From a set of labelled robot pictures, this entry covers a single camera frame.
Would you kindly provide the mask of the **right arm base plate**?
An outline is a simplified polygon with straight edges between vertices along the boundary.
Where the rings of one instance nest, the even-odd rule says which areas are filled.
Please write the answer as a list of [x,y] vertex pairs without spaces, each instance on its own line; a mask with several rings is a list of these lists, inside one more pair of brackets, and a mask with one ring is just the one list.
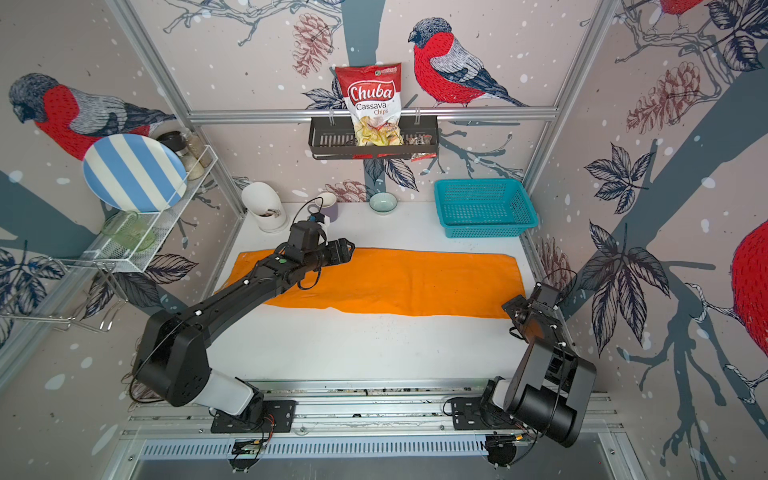
[[454,397],[443,404],[443,413],[451,418],[457,431],[498,431],[515,427],[512,417],[481,397]]

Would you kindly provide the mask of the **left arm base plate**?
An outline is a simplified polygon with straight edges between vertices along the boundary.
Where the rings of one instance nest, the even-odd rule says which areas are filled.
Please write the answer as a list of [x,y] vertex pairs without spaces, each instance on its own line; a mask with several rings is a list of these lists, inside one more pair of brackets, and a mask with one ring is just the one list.
[[238,416],[217,410],[210,431],[213,434],[288,433],[297,406],[294,400],[258,400]]

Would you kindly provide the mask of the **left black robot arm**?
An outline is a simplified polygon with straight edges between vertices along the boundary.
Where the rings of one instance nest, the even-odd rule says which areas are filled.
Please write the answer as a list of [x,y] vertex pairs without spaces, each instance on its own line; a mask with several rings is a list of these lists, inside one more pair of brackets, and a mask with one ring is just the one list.
[[133,379],[174,407],[197,403],[233,417],[258,415],[257,390],[210,366],[207,349],[246,314],[298,286],[310,272],[351,261],[345,238],[311,250],[282,246],[232,285],[183,311],[159,311],[145,326]]

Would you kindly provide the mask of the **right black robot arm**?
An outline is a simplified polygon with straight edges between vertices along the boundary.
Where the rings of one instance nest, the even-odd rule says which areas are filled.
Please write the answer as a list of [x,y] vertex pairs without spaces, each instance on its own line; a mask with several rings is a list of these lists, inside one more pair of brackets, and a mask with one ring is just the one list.
[[596,380],[596,367],[580,357],[555,317],[560,291],[538,282],[529,297],[519,295],[502,309],[510,317],[510,335],[526,351],[510,379],[497,377],[481,397],[480,417],[492,429],[526,425],[564,446],[581,431]]

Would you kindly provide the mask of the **orange long pants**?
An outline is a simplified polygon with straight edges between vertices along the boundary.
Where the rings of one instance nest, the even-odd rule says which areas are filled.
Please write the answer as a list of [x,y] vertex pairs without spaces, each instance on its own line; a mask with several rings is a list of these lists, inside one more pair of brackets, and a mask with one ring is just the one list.
[[524,294],[512,256],[362,248],[350,262],[324,269],[312,289],[292,288],[268,303],[351,314],[502,319],[502,305]]

